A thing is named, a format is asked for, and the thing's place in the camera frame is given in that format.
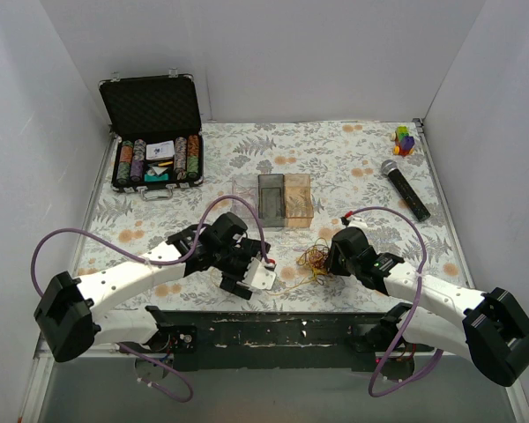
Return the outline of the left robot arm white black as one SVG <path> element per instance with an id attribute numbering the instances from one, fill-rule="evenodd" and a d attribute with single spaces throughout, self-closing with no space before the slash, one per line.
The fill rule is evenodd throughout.
<path id="1" fill-rule="evenodd" d="M 48 283 L 34 312 L 53 357 L 74 360 L 94 345 L 134 343 L 158 353 L 173 350 L 179 332 L 155 306 L 127 310 L 123 303 L 157 286 L 216 269 L 220 289 L 248 300 L 269 290 L 275 265 L 268 243 L 246 237 L 246 224 L 232 212 L 211 225 L 191 225 L 168 237 L 137 261 L 79 278 L 68 272 Z"/>

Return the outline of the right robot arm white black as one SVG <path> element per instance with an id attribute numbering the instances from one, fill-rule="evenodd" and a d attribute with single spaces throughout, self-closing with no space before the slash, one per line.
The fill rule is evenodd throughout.
<path id="1" fill-rule="evenodd" d="M 529 366 L 529 317 L 502 288 L 485 293 L 420 276 L 403 258 L 376 253 L 358 227 L 332 237 L 327 269 L 399 300 L 365 336 L 378 351 L 427 345 L 471 361 L 504 387 Z"/>

